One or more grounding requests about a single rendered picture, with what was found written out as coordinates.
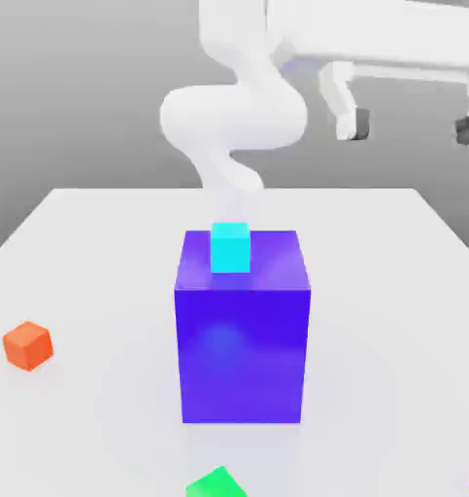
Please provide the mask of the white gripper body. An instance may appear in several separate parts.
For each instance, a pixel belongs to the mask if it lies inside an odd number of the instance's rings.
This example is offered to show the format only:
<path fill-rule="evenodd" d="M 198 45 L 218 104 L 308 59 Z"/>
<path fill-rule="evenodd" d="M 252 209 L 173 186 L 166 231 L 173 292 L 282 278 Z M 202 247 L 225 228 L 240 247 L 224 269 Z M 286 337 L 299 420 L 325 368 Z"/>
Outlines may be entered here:
<path fill-rule="evenodd" d="M 469 6 L 428 0 L 270 0 L 270 31 L 331 83 L 469 84 Z"/>

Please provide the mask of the small green cube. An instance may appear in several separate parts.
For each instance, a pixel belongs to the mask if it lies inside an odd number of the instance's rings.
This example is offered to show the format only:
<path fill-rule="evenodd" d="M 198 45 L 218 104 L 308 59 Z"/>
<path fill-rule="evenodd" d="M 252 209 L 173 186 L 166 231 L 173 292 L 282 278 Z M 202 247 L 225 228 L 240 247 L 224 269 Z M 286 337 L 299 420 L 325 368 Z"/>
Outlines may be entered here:
<path fill-rule="evenodd" d="M 186 487 L 185 497 L 248 497 L 224 466 Z"/>

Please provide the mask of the small orange cube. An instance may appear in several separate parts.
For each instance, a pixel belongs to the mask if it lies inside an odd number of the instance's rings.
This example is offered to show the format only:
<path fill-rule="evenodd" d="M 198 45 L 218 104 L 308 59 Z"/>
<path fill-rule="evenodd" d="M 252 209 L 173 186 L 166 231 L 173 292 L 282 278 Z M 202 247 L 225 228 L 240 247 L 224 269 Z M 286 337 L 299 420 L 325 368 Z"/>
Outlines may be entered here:
<path fill-rule="evenodd" d="M 3 336 L 8 361 L 32 371 L 53 356 L 50 331 L 34 322 L 24 321 Z"/>

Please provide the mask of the small cyan cube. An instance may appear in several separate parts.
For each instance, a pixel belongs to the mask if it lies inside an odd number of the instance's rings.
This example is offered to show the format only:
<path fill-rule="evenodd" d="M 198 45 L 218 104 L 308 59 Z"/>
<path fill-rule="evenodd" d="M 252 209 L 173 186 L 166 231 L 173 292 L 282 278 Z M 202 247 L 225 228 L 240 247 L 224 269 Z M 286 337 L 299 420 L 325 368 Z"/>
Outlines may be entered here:
<path fill-rule="evenodd" d="M 245 222 L 214 222 L 211 228 L 211 271 L 246 274 L 251 269 L 251 231 Z"/>

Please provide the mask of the large purple box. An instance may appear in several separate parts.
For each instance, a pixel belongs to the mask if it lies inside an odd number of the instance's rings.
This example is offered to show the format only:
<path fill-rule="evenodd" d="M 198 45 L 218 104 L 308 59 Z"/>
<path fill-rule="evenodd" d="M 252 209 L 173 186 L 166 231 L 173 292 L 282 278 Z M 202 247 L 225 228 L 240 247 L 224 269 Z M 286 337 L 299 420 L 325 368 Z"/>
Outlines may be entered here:
<path fill-rule="evenodd" d="M 312 289 L 294 231 L 254 231 L 251 269 L 214 274 L 188 230 L 174 288 L 185 423 L 301 419 Z"/>

